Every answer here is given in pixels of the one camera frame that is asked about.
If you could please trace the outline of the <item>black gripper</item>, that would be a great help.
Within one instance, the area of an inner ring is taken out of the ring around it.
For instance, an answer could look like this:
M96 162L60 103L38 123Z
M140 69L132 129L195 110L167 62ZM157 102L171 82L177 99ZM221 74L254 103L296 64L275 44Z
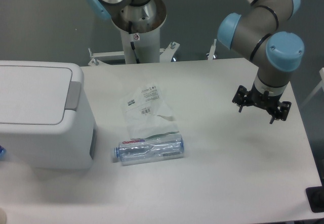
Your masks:
M271 115L270 124L276 120L286 121L292 103L280 101L285 86L270 87L262 82L254 82L250 91L240 85L233 97L232 102L239 107L239 112L243 107L254 106L267 111Z

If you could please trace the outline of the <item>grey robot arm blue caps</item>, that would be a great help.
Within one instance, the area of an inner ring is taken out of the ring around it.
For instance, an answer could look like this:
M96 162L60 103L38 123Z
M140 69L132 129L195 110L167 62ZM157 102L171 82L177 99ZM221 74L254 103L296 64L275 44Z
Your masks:
M86 0L93 12L120 31L125 62L159 63L160 28L166 17L162 0ZM240 108L267 111L272 121L286 120L291 108L281 101L292 74L300 66L304 43L294 33L278 28L298 11L301 0L247 0L251 11L231 13L217 31L217 41L258 67L251 89L240 86L233 102Z

